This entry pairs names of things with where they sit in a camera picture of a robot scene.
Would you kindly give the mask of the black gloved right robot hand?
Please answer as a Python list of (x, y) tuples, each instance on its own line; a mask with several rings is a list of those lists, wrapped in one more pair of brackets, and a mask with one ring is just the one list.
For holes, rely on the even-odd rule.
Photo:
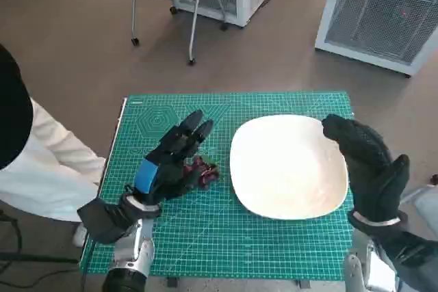
[(322, 120), (325, 137), (337, 142), (343, 155), (353, 195), (352, 214), (370, 226), (400, 221), (401, 194), (410, 175), (410, 159), (396, 159), (383, 138), (368, 125), (329, 114)]

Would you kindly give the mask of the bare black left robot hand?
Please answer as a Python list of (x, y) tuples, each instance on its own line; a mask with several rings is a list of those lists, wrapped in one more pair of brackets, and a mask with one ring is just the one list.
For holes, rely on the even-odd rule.
[(193, 174), (184, 171), (185, 160), (193, 157), (213, 130), (214, 121), (203, 119), (198, 109), (173, 126), (143, 159), (134, 178), (133, 197), (145, 205), (176, 198), (193, 184)]

